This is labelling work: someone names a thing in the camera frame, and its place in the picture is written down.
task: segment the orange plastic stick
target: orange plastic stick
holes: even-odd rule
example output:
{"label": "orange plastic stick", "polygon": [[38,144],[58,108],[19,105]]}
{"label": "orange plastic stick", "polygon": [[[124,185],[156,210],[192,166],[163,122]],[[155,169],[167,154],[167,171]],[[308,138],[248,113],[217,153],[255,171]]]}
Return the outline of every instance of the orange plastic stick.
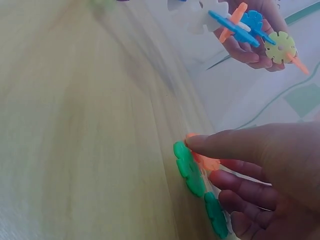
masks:
{"label": "orange plastic stick", "polygon": [[[196,136],[197,134],[195,133],[189,133],[186,135],[187,138],[191,138],[193,136]],[[214,159],[214,158],[209,158],[206,156],[202,156],[198,153],[192,152],[194,160],[198,163],[200,168],[204,168],[207,171],[217,171],[220,166],[220,160],[219,159]]]}
{"label": "orange plastic stick", "polygon": [[308,68],[306,67],[306,65],[304,65],[297,56],[294,57],[290,53],[287,53],[286,55],[298,68],[301,69],[301,71],[304,74],[306,74],[306,75],[310,74],[310,72],[309,72]]}
{"label": "orange plastic stick", "polygon": [[[248,5],[245,2],[242,2],[229,18],[230,22],[237,25],[245,14],[247,8]],[[220,42],[223,44],[232,34],[233,32],[225,27],[219,37]]]}

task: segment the green line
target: green line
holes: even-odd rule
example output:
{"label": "green line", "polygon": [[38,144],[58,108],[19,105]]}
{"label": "green line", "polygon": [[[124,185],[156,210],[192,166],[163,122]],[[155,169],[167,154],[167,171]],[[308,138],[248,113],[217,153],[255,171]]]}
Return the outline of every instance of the green line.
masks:
{"label": "green line", "polygon": [[265,105],[265,107],[253,118],[251,119],[250,121],[248,121],[247,123],[239,126],[236,128],[237,129],[241,129],[241,128],[244,128],[245,126],[251,124],[254,120],[256,120],[274,101],[276,101],[278,98],[281,97],[281,95],[285,94],[286,92],[288,92],[289,90],[297,87],[297,86],[300,86],[302,84],[305,84],[307,82],[309,82],[317,73],[318,71],[318,68],[320,67],[320,62],[318,62],[318,64],[315,66],[314,70],[313,70],[313,73],[311,74],[311,76],[309,76],[306,80],[303,80],[301,82],[298,82],[290,87],[288,87],[287,89],[283,90],[282,92],[280,92],[274,99],[272,99],[267,105]]}
{"label": "green line", "polygon": [[[316,2],[314,4],[312,4],[311,6],[308,6],[294,14],[292,14],[291,16],[288,16],[285,19],[285,22],[288,26],[291,26],[292,24],[294,24],[295,22],[297,22],[300,19],[303,19],[304,17],[313,14],[314,12],[320,10],[320,2]],[[230,55],[226,56],[224,59],[220,60],[219,62],[215,63],[213,66],[209,67],[207,70],[217,66],[218,64],[224,62],[225,60],[231,58]]]}

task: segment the wooden table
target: wooden table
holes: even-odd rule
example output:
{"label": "wooden table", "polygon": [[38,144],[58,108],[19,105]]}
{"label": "wooden table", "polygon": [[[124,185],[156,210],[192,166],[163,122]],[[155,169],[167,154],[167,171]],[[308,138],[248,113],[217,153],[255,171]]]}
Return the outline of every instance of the wooden table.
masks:
{"label": "wooden table", "polygon": [[172,152],[213,129],[136,2],[0,3],[1,240],[216,239]]}

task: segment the light green plastic disc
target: light green plastic disc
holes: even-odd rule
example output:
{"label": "light green plastic disc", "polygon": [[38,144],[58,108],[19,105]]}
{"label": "light green plastic disc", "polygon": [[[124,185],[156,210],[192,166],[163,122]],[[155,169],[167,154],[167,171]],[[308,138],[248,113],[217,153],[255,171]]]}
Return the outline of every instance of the light green plastic disc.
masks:
{"label": "light green plastic disc", "polygon": [[264,47],[267,57],[272,59],[275,64],[290,63],[291,59],[287,56],[287,53],[293,57],[297,53],[294,39],[284,31],[273,32],[269,35],[269,38],[274,40],[276,45],[265,42]]}

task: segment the green plastic block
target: green plastic block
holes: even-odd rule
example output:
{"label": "green plastic block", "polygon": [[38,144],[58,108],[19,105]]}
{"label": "green plastic block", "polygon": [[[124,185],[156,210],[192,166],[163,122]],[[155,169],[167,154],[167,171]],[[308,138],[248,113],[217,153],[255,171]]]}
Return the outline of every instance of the green plastic block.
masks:
{"label": "green plastic block", "polygon": [[207,192],[204,195],[204,201],[206,212],[211,220],[213,230],[221,239],[225,239],[228,236],[229,231],[227,221],[219,201],[215,198],[215,195],[212,192]]}
{"label": "green plastic block", "polygon": [[201,198],[205,194],[206,187],[192,153],[182,141],[173,145],[173,152],[177,157],[176,164],[181,176],[185,178],[186,185],[194,195]]}

